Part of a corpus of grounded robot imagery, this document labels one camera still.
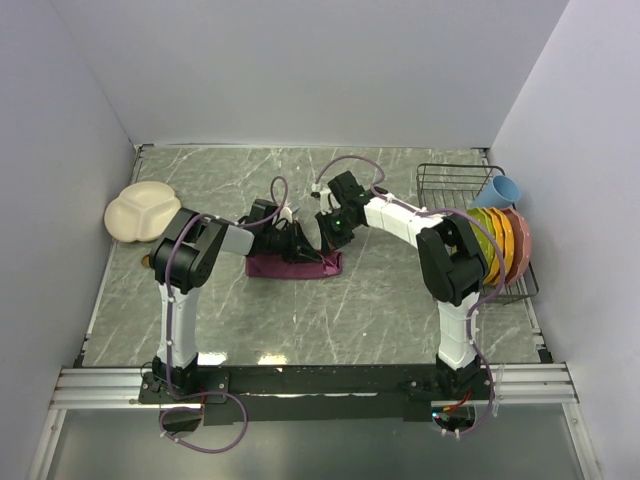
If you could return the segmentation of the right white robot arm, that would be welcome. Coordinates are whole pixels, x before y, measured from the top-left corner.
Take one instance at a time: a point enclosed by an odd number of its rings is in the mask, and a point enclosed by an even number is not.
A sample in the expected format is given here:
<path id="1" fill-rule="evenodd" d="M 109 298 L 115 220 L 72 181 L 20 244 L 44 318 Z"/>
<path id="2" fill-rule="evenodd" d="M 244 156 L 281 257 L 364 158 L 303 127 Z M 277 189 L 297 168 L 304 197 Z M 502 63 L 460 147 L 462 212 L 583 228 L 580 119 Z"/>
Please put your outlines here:
<path id="1" fill-rule="evenodd" d="M 367 190 L 349 171 L 326 188 L 314 183 L 312 196 L 320 201 L 315 218 L 324 254 L 353 240 L 358 227 L 384 231 L 417 250 L 423 282 L 438 307 L 437 385 L 448 398 L 463 396 L 480 370 L 474 306 L 488 273 L 469 220 L 456 212 L 418 209 L 376 188 Z"/>

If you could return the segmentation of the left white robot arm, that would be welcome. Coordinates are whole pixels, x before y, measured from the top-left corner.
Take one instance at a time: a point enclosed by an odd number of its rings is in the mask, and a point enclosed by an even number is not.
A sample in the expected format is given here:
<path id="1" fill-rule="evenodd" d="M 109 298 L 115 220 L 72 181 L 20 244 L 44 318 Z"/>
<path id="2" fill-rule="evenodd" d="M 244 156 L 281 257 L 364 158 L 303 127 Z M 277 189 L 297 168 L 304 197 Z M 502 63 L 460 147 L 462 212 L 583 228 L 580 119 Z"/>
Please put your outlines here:
<path id="1" fill-rule="evenodd" d="M 299 222 L 272 200 L 255 200 L 238 224 L 180 208 L 149 256 L 162 301 L 152 372 L 177 402 L 190 400 L 198 390 L 197 304 L 221 252 L 245 258 L 249 275 L 266 278 L 322 278 L 328 265 Z"/>

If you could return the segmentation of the purple cloth napkin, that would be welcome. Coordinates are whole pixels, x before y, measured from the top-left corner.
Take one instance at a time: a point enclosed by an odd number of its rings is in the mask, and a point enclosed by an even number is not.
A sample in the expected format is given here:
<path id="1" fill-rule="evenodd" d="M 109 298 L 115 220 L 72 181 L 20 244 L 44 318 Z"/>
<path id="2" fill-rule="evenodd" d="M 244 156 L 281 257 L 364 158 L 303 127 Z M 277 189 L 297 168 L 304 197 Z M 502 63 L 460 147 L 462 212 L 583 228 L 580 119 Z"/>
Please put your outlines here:
<path id="1" fill-rule="evenodd" d="M 258 255 L 245 258 L 248 277 L 275 280 L 321 280 L 335 277 L 343 271 L 343 254 L 320 255 L 318 261 L 285 260 L 279 255 Z"/>

